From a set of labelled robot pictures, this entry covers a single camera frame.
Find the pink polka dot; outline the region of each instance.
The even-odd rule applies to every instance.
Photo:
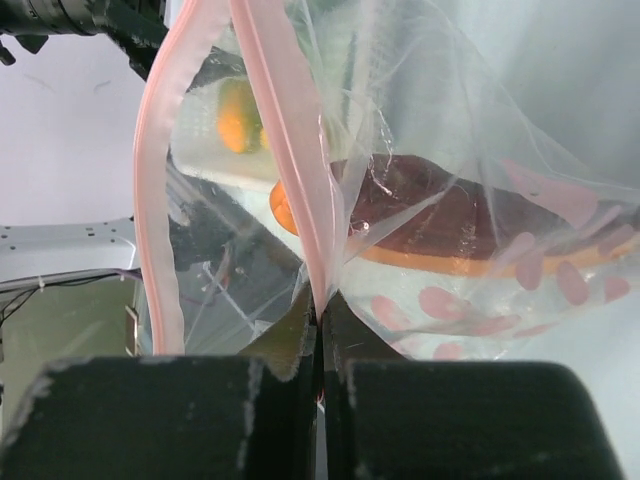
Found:
[[[631,225],[622,225],[611,235],[605,238],[598,245],[598,253],[603,257],[608,257],[620,245],[628,242],[635,235],[635,230]]]
[[[371,310],[376,319],[391,331],[405,330],[411,326],[402,309],[388,297],[383,295],[373,297]]]
[[[511,244],[496,258],[494,268],[502,270],[531,250],[536,244],[536,237],[531,232],[522,232],[511,241]]]
[[[544,256],[537,250],[527,254],[516,265],[516,280],[525,290],[533,291],[542,281]]]
[[[464,349],[457,343],[441,343],[433,352],[434,360],[459,360]]]
[[[538,326],[535,326],[535,327],[527,328],[525,330],[520,330],[520,331],[514,333],[513,334],[513,338],[535,337],[537,335],[540,335],[540,334],[546,332],[547,330],[550,330],[551,328],[553,328],[555,326],[556,326],[555,323],[546,323],[544,325],[538,325]]]
[[[558,265],[556,281],[564,298],[571,305],[577,307],[589,300],[589,285],[572,263],[562,262]]]
[[[471,334],[477,337],[486,337],[504,332],[515,327],[522,319],[518,315],[505,315],[485,320],[473,328]]]
[[[457,322],[462,320],[469,302],[465,302],[440,287],[427,287],[418,295],[420,308],[430,317]]]
[[[607,277],[604,280],[604,298],[607,303],[624,297],[631,291],[631,285],[621,277]]]
[[[584,227],[598,208],[598,196],[588,188],[552,180],[511,160],[503,160],[516,191],[531,203],[564,218],[573,228]]]

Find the wire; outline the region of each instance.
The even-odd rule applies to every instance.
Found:
[[[7,305],[5,305],[5,307],[2,309],[1,313],[0,313],[0,328],[2,328],[4,326],[4,322],[6,322],[9,318],[11,318],[11,316],[16,313],[18,310],[20,310],[25,303],[27,303],[29,301],[29,299],[31,297],[33,297],[33,295],[35,295],[35,293],[39,290],[39,288],[34,288],[31,291],[26,291],[26,292],[22,292],[20,295],[16,295],[13,300],[11,300]],[[18,304],[16,305],[13,310],[11,310],[11,312],[9,312],[9,314],[5,315],[6,310],[9,308],[9,306],[17,301],[20,296],[27,294],[27,296]]]
[[[130,272],[131,277],[133,278],[139,278],[135,272]],[[82,279],[77,279],[77,280],[62,280],[62,281],[58,281],[58,282],[51,282],[51,283],[46,283],[44,284],[44,288],[48,288],[48,287],[79,287],[82,285],[88,285],[90,283],[94,283],[97,282],[99,280],[104,280],[106,278],[115,278],[115,277],[119,277],[119,276],[124,276],[123,272],[120,271],[115,271],[112,273],[106,273],[103,275],[96,275],[93,277],[88,277],[88,278],[82,278]],[[31,289],[27,289],[27,290],[22,290],[20,293],[18,293],[15,297],[13,297],[11,300],[9,300],[9,302],[7,302],[7,304],[2,308],[2,310],[0,310],[0,329],[4,326],[4,323],[13,315],[15,314],[18,310],[20,310],[25,303],[27,303],[29,301],[29,299],[31,297],[33,297],[39,290],[41,290],[41,287],[35,287],[35,288],[31,288]]]

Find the white background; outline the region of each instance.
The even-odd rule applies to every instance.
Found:
[[[106,36],[52,37],[37,55],[11,38],[0,66],[0,225],[133,214],[132,142],[143,81]]]

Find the plastic bag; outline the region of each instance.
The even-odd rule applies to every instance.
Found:
[[[416,357],[495,358],[626,295],[637,272],[640,192],[587,168],[531,124],[432,3],[349,3],[360,9],[351,20],[353,75],[327,86],[310,62],[318,91],[341,90],[360,113],[341,125],[355,140],[346,160],[330,157],[333,175],[303,189],[337,181],[337,198],[300,199],[286,183],[272,194],[290,231],[299,227],[296,202],[310,205],[323,235],[331,229],[322,209],[334,209],[338,226],[349,219],[344,250],[307,257],[310,274],[339,278],[334,287],[352,309]],[[313,22],[306,26],[313,37]],[[264,27],[262,42],[283,28]]]
[[[185,2],[150,73],[134,149],[154,353],[236,353],[291,305],[300,259],[256,219],[271,216],[266,196],[252,215],[240,205],[246,185],[228,182],[260,165],[269,181],[261,130],[228,1]]]
[[[227,5],[215,3],[192,32],[213,31],[204,17]],[[282,179],[270,207],[300,236],[318,311],[339,288],[407,355],[496,358],[630,291],[638,190],[537,129],[431,2],[229,5],[260,112],[254,130]],[[165,242],[170,280],[167,232],[138,228]],[[176,290],[148,270],[150,294]]]

